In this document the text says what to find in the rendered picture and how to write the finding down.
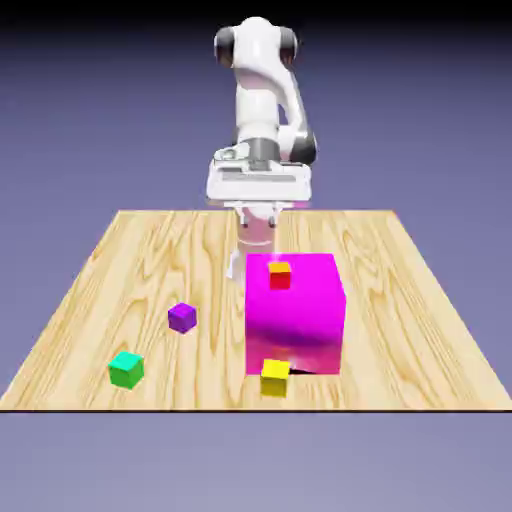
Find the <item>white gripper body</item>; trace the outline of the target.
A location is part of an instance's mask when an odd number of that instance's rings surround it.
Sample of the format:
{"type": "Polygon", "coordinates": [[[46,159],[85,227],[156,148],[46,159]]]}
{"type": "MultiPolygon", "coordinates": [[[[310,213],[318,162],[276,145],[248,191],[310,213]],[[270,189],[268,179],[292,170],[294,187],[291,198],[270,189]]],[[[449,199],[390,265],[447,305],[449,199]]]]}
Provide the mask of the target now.
{"type": "Polygon", "coordinates": [[[251,170],[248,160],[212,160],[206,196],[215,203],[306,203],[311,200],[307,165],[270,162],[270,169],[251,170]]]}

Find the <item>small red cube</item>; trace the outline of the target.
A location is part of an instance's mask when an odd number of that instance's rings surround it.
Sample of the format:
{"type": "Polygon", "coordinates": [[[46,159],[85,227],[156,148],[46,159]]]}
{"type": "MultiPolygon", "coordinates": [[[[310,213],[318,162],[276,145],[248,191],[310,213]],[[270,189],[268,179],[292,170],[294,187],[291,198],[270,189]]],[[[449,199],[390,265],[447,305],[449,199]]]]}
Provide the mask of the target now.
{"type": "Polygon", "coordinates": [[[287,261],[268,263],[269,287],[273,290],[289,289],[291,285],[291,266],[287,261]]]}

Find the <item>small purple cube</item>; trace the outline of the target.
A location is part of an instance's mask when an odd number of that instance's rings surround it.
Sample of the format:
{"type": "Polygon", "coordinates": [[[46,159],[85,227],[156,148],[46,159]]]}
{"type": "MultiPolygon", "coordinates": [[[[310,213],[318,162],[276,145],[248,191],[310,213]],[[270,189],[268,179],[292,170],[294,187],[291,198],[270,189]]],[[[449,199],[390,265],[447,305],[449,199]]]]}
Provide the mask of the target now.
{"type": "Polygon", "coordinates": [[[168,310],[170,329],[184,334],[197,325],[196,308],[187,303],[177,303],[168,310]]]}

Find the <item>small yellow cube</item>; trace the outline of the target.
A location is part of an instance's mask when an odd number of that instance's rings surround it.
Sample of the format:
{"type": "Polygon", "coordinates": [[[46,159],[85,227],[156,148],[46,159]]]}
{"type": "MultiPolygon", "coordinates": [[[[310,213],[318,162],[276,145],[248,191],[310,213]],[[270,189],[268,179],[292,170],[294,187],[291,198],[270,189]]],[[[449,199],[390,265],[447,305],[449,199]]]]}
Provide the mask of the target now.
{"type": "Polygon", "coordinates": [[[285,397],[289,374],[289,361],[265,359],[260,373],[261,394],[270,397],[285,397]]]}

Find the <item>small green cube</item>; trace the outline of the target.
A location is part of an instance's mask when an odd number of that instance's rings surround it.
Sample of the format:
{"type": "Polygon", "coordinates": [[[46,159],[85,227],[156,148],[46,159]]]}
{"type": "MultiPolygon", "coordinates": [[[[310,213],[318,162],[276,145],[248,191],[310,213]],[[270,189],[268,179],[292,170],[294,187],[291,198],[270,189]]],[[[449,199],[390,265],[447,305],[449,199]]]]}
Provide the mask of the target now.
{"type": "Polygon", "coordinates": [[[133,389],[144,377],[144,358],[131,352],[119,352],[108,364],[110,382],[117,387],[133,389]]]}

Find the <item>large magenta box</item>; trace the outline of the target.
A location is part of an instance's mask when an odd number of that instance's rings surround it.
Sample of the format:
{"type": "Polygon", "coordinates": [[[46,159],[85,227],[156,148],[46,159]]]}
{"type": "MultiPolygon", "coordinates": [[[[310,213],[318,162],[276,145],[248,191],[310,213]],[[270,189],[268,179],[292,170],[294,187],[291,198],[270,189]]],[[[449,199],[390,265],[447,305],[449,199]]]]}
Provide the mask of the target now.
{"type": "Polygon", "coordinates": [[[246,259],[245,370],[261,372],[263,361],[322,375],[340,372],[346,295],[331,253],[255,253],[246,259]],[[291,267],[287,289],[270,287],[268,265],[291,267]]]}

